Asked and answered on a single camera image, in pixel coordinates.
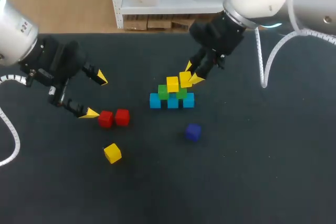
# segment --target red block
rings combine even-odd
[[[103,128],[110,128],[113,123],[113,113],[110,111],[102,111],[98,117],[98,123]]]
[[[130,112],[128,110],[118,109],[115,120],[118,126],[127,126],[130,122]]]

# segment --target green block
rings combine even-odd
[[[187,98],[187,88],[180,87],[178,93],[176,93],[176,98],[179,100]]]
[[[159,85],[158,86],[158,94],[160,100],[168,100],[169,99],[169,93],[167,91],[167,85]]]

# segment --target black table surface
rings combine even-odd
[[[96,111],[129,109],[129,127],[101,129],[47,103],[48,88],[6,82],[0,106],[21,138],[0,167],[0,223],[336,223],[336,48],[296,38],[259,82],[252,32],[190,88],[196,107],[150,110],[149,94],[183,71],[188,34],[56,35],[78,40],[109,80],[77,75],[67,96]],[[280,35],[261,33],[267,59]],[[21,74],[17,67],[1,75]],[[184,139],[189,123],[199,142]],[[14,141],[0,123],[0,160]],[[123,158],[110,165],[103,148]]]

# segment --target yellow block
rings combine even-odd
[[[111,164],[121,159],[121,152],[115,144],[111,144],[110,146],[106,147],[104,152],[106,158]]]
[[[181,88],[190,88],[190,87],[193,86],[193,84],[189,82],[190,78],[191,78],[190,71],[180,72],[180,84],[181,84]]]
[[[167,77],[167,92],[172,93],[172,92],[178,92],[179,85],[178,85],[178,77],[173,76],[173,77]]]

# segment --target blue block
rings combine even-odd
[[[183,99],[184,108],[193,108],[195,107],[195,98],[194,93],[187,93],[187,97]]]
[[[169,99],[168,99],[167,103],[168,103],[168,109],[178,109],[179,100],[177,99],[175,93],[170,93],[169,94]]]
[[[161,108],[161,101],[159,98],[159,94],[151,93],[149,96],[149,107],[151,109],[160,109]]]
[[[185,137],[188,140],[197,142],[201,135],[201,127],[197,124],[189,124],[185,130]]]

